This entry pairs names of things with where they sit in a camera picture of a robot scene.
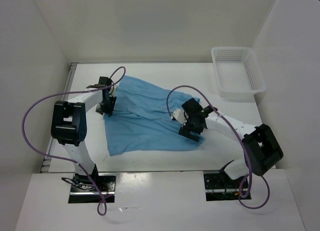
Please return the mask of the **light blue shorts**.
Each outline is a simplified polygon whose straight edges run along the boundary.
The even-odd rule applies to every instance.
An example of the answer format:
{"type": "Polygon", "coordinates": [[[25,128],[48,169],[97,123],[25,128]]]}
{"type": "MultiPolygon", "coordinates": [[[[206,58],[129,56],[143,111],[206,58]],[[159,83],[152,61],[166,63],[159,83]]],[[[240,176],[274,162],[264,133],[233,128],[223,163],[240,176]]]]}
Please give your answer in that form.
{"type": "Polygon", "coordinates": [[[118,85],[112,116],[104,116],[110,156],[132,151],[184,152],[196,150],[205,141],[179,135],[180,123],[170,119],[168,110],[179,109],[192,98],[144,80],[125,76],[118,85]]]}

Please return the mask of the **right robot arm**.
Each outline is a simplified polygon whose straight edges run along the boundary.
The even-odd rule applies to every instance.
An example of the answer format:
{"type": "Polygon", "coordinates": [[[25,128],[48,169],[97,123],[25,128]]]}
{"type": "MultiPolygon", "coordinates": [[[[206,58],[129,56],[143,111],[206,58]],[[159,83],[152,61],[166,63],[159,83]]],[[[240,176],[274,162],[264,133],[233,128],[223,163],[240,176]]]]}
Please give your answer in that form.
{"type": "Polygon", "coordinates": [[[175,109],[171,119],[180,123],[179,135],[195,142],[208,129],[239,142],[245,148],[242,158],[232,160],[220,169],[222,173],[219,175],[219,182],[225,188],[232,187],[238,178],[249,175],[250,172],[262,177],[284,157],[268,125],[255,126],[241,122],[220,113],[210,105],[202,107],[194,98],[175,109]]]}

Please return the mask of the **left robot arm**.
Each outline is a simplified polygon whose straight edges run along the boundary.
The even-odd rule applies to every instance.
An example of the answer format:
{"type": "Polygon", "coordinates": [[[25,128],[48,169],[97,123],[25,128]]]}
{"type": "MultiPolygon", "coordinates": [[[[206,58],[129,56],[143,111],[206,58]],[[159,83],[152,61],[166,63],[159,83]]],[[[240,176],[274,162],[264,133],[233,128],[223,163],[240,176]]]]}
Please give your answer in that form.
{"type": "Polygon", "coordinates": [[[87,88],[86,93],[54,104],[51,136],[67,151],[70,159],[75,161],[74,177],[63,180],[78,189],[94,191],[100,185],[100,178],[85,143],[88,131],[87,112],[95,107],[96,113],[111,116],[117,100],[117,88],[109,77],[104,76],[99,78],[97,84],[87,88]]]}

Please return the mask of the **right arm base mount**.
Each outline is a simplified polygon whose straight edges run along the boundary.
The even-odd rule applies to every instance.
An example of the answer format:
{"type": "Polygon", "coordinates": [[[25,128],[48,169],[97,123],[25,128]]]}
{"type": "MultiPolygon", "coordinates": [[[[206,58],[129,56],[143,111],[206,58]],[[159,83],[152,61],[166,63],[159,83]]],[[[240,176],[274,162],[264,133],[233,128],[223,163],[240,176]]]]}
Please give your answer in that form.
{"type": "Polygon", "coordinates": [[[207,202],[233,201],[239,198],[239,187],[243,176],[232,180],[218,170],[204,171],[204,189],[207,202]]]}

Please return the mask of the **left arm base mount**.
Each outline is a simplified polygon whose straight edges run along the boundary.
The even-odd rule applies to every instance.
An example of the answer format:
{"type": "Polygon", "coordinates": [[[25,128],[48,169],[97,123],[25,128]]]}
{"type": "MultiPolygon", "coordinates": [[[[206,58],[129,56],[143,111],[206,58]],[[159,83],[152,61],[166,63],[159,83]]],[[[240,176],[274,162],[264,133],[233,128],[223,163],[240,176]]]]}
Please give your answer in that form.
{"type": "MultiPolygon", "coordinates": [[[[115,201],[116,173],[99,173],[96,184],[107,203],[115,201]]],[[[74,177],[63,178],[71,185],[68,203],[69,204],[98,204],[102,199],[97,189],[91,183],[76,183],[74,177]]]]}

